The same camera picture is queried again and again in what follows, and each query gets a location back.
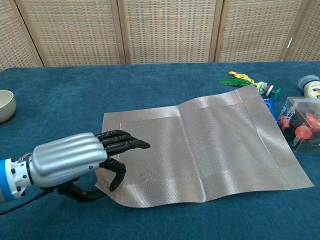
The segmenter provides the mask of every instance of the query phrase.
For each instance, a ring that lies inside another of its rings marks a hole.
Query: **woven partition panel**
[[[306,13],[291,48],[290,61],[320,61],[320,0]]]
[[[277,61],[302,0],[226,0],[217,62]]]
[[[41,61],[13,7],[15,5],[8,0],[0,0],[0,71],[12,67],[39,67]]]
[[[17,3],[46,66],[120,63],[110,1]]]
[[[208,62],[215,0],[119,1],[130,63]]]

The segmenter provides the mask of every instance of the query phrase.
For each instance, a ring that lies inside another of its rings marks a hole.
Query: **beige mesh cloth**
[[[177,106],[106,113],[102,131],[121,129],[150,143],[115,156],[126,176],[96,171],[96,186],[117,203],[145,208],[313,184],[253,85]]]

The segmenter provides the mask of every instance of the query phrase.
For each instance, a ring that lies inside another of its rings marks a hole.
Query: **beige bowl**
[[[11,91],[0,90],[0,123],[8,120],[16,110],[16,100]]]

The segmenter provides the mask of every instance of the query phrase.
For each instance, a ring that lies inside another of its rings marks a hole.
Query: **white bottle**
[[[315,75],[307,75],[300,78],[297,86],[303,90],[306,98],[320,99],[320,78]]]

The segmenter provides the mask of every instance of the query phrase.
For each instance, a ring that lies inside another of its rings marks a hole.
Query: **black cable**
[[[12,208],[9,208],[8,210],[5,210],[5,211],[0,212],[0,216],[1,216],[1,215],[4,215],[4,214],[8,214],[8,213],[10,213],[10,212],[12,212],[12,211],[14,211],[14,210],[17,210],[17,209],[19,209],[19,208],[21,208],[21,207],[23,207],[23,206],[25,206],[25,205],[33,202],[34,200],[38,200],[38,199],[40,199],[40,198],[44,197],[45,195],[50,194],[50,193],[52,193],[52,192],[53,192],[53,190],[45,190],[45,191],[42,191],[42,192],[39,193],[38,195],[35,195],[33,198],[29,199],[28,201],[25,201],[25,202],[23,202],[23,203],[21,203],[21,204],[19,204],[19,205],[16,205],[16,206],[14,206],[14,207],[12,207]]]

